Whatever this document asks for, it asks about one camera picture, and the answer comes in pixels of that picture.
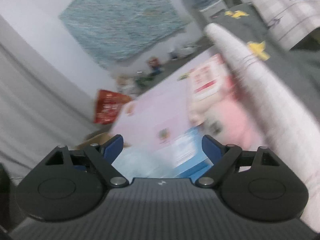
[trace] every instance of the red snack package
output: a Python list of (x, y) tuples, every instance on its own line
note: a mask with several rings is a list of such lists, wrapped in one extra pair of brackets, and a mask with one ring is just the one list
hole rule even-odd
[(130, 101), (131, 98), (129, 96), (108, 90), (99, 90), (94, 122), (101, 124), (113, 123), (122, 106)]

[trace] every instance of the plaid bedding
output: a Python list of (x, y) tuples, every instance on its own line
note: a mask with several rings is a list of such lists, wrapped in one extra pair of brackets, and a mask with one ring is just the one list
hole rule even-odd
[(320, 0), (251, 0), (269, 31), (289, 50), (320, 27)]

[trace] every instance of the metal screw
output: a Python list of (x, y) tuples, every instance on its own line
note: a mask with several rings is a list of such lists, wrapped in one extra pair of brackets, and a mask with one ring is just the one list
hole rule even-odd
[(198, 180), (198, 182), (203, 186), (208, 186), (214, 183), (214, 180), (209, 177), (202, 177)]
[(111, 184), (116, 186), (121, 186), (127, 182), (127, 180), (124, 177), (113, 177), (110, 180)]

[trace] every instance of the gray bedsheet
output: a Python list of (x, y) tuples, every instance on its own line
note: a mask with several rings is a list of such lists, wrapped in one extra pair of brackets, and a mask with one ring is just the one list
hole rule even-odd
[(293, 93), (320, 120), (320, 50), (308, 41), (290, 51), (284, 51), (268, 32), (257, 11), (249, 4), (240, 4), (230, 9), (249, 14), (238, 19), (221, 13), (213, 22), (222, 25), (245, 43), (265, 41), (265, 52), (270, 58), (265, 64), (291, 88)]

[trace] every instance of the gray curtain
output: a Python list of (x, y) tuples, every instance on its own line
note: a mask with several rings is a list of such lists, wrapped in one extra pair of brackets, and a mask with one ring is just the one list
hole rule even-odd
[(55, 146), (96, 129), (0, 44), (0, 162), (16, 183)]

